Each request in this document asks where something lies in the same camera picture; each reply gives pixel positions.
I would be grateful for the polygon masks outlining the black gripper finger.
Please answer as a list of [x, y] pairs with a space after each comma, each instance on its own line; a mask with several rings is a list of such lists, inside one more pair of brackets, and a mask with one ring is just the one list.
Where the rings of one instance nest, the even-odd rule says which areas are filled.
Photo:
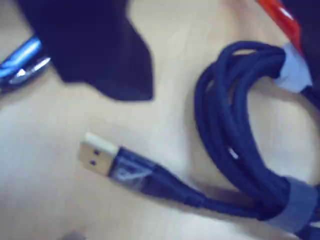
[[18, 6], [66, 83], [118, 101], [150, 101], [153, 63], [127, 0], [21, 0]]
[[309, 67], [313, 86], [320, 85], [320, 1], [282, 2], [300, 27], [300, 47]]

